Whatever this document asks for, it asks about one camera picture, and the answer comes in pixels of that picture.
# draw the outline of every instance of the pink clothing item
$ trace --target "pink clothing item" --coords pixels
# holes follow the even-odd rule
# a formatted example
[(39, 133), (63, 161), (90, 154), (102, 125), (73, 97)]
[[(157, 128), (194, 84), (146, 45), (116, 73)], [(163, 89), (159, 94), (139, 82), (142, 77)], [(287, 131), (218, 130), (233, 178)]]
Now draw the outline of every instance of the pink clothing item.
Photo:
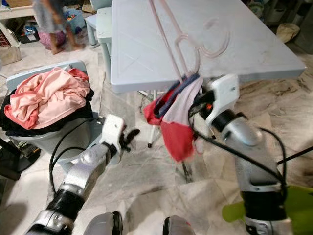
[[(188, 122), (188, 110), (199, 92), (203, 79), (200, 77), (189, 84), (177, 95), (174, 103), (166, 114), (160, 118), (155, 117), (153, 111), (156, 100), (144, 108), (144, 116), (149, 124), (160, 125), (167, 150), (176, 161), (183, 161), (191, 156), (193, 148), (193, 132)], [(173, 91), (167, 93), (162, 99), (164, 103)]]
[(36, 74), (17, 87), (4, 113), (27, 130), (47, 127), (85, 106), (88, 80), (77, 68), (66, 72), (55, 67)]

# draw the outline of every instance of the pink plastic hanger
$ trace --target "pink plastic hanger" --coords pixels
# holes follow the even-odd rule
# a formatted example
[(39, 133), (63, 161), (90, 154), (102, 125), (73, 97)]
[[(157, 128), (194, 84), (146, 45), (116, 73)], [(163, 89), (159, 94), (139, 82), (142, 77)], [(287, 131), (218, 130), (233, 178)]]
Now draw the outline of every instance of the pink plastic hanger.
[[(217, 51), (212, 52), (211, 50), (207, 49), (203, 44), (202, 45), (197, 45), (197, 43), (194, 42), (194, 40), (192, 40), (192, 38), (190, 38), (187, 33), (183, 33), (183, 31), (180, 29), (180, 26), (179, 26), (179, 24), (177, 23), (177, 21), (175, 19), (175, 16), (174, 16), (173, 12), (171, 11), (171, 9), (168, 6), (168, 4), (166, 3), (166, 0), (159, 0), (159, 1), (160, 1), (161, 5), (163, 6), (163, 8), (165, 9), (165, 11), (168, 14), (168, 16), (170, 17), (171, 22), (172, 22), (172, 24), (173, 24), (173, 26), (175, 28), (175, 31), (176, 31), (176, 33), (178, 35), (177, 38), (175, 39), (175, 48), (176, 48), (176, 51), (177, 51), (177, 53), (179, 55), (179, 60), (180, 60), (180, 63), (182, 65), (182, 68), (184, 70), (183, 72), (184, 72), (185, 75), (190, 76), (192, 74), (195, 74), (195, 73), (199, 72), (200, 65), (201, 65), (200, 52), (202, 52), (202, 54), (204, 56), (206, 56), (206, 57), (215, 58), (215, 57), (221, 55), (227, 49), (228, 44), (229, 44), (229, 40), (230, 40), (229, 30), (225, 31), (225, 38), (224, 38), (224, 41), (222, 43), (222, 46)], [(162, 27), (160, 18), (158, 16), (158, 13), (157, 13), (157, 10), (156, 10), (155, 0), (149, 0), (149, 2), (150, 2), (150, 5), (151, 5), (151, 8), (152, 8), (152, 12), (153, 12), (153, 14), (155, 16), (155, 19), (156, 19), (156, 23), (158, 25), (158, 28), (159, 28), (159, 30), (161, 32), (161, 35), (162, 35), (162, 38), (164, 40), (164, 43), (165, 43), (166, 48), (167, 48), (167, 50), (169, 52), (169, 55), (171, 57), (171, 60), (172, 60), (175, 72), (176, 72), (176, 74), (178, 76), (178, 79), (179, 79), (180, 83), (182, 83), (182, 76), (183, 76), (183, 74), (181, 74), (180, 71), (179, 71), (179, 68), (178, 68), (177, 63), (175, 61), (172, 49), (171, 49), (171, 47), (170, 47), (170, 45), (168, 43), (168, 40), (166, 38), (164, 29)], [(219, 21), (218, 18), (212, 18), (204, 25), (204, 30), (208, 30), (212, 26), (217, 25), (217, 24), (222, 26), (222, 23)], [(195, 67), (191, 71), (188, 71), (188, 68), (187, 68), (187, 65), (186, 65), (186, 61), (185, 61), (184, 56), (183, 56), (183, 54), (181, 52), (181, 49), (179, 47), (179, 44), (183, 40), (187, 41), (192, 46), (192, 48), (194, 50), (194, 53), (195, 53)]]

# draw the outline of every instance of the garment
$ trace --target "garment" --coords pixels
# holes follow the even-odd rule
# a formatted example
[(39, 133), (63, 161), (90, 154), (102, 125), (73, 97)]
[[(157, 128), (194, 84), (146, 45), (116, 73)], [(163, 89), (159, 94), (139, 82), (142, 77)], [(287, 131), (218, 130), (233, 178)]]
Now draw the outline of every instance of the garment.
[(36, 13), (36, 20), (40, 22), (41, 32), (46, 33), (55, 33), (62, 31), (66, 28), (67, 21), (63, 16), (63, 10), (62, 10), (62, 1), (61, 0), (49, 0), (52, 8), (55, 10), (55, 12), (62, 17), (63, 22), (61, 25), (58, 25), (54, 22), (52, 18), (51, 12), (44, 6), (42, 3), (42, 0), (33, 0), (34, 10)]
[(77, 109), (74, 113), (71, 113), (70, 115), (64, 117), (63, 119), (57, 121), (56, 123), (42, 128), (42, 129), (32, 129), (32, 130), (26, 130), (20, 125), (16, 124), (15, 122), (11, 121), (5, 114), (4, 114), (4, 107), (7, 104), (10, 104), (10, 95), (4, 98), (3, 104), (1, 106), (0, 110), (0, 127), (2, 127), (2, 130), (5, 131), (5, 134), (7, 136), (23, 136), (23, 137), (29, 137), (29, 136), (37, 136), (37, 135), (44, 135), (48, 132), (54, 132), (60, 130), (65, 124), (67, 124), (69, 121), (75, 120), (77, 118), (92, 118), (92, 109), (90, 101), (94, 95), (94, 92), (92, 89), (90, 89), (89, 94), (85, 97), (86, 104), (84, 107)]
[(29, 129), (41, 129), (61, 120), (86, 104), (89, 78), (77, 68), (66, 72), (55, 67), (23, 81), (10, 96), (5, 115)]
[(193, 132), (188, 122), (188, 110), (202, 83), (203, 79), (194, 74), (144, 108), (147, 122), (161, 126), (164, 143), (172, 157), (178, 162), (193, 153)]

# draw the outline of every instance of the gray shorts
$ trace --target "gray shorts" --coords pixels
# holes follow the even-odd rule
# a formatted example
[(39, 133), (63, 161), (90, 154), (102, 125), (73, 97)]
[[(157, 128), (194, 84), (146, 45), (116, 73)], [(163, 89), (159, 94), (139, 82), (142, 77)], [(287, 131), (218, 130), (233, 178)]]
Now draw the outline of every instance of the gray shorts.
[(54, 8), (57, 14), (59, 14), (63, 20), (62, 24), (56, 24), (52, 18), (51, 12), (46, 9), (41, 0), (33, 0), (34, 10), (36, 13), (37, 22), (41, 27), (41, 32), (55, 33), (63, 31), (67, 26), (67, 21), (63, 16), (62, 2), (60, 0), (49, 0), (51, 6)]

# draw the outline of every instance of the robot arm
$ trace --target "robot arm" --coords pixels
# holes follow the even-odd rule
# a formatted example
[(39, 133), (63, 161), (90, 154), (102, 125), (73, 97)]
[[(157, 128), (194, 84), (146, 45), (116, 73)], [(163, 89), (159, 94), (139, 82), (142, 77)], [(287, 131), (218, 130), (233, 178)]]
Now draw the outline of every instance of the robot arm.
[(70, 169), (53, 200), (39, 213), (26, 235), (71, 234), (78, 211), (98, 177), (108, 164), (119, 162), (119, 140), (124, 128), (122, 118), (113, 115), (106, 117), (99, 144), (79, 154), (79, 162)]
[[(213, 81), (211, 88), (215, 99), (213, 109), (210, 113), (201, 113), (206, 124), (221, 132), (228, 147), (279, 175), (277, 163), (266, 147), (263, 132), (232, 111), (239, 98), (238, 77), (226, 75)], [(281, 182), (242, 158), (235, 158), (235, 168), (246, 210), (246, 230), (252, 235), (292, 235), (291, 220), (284, 208)]]

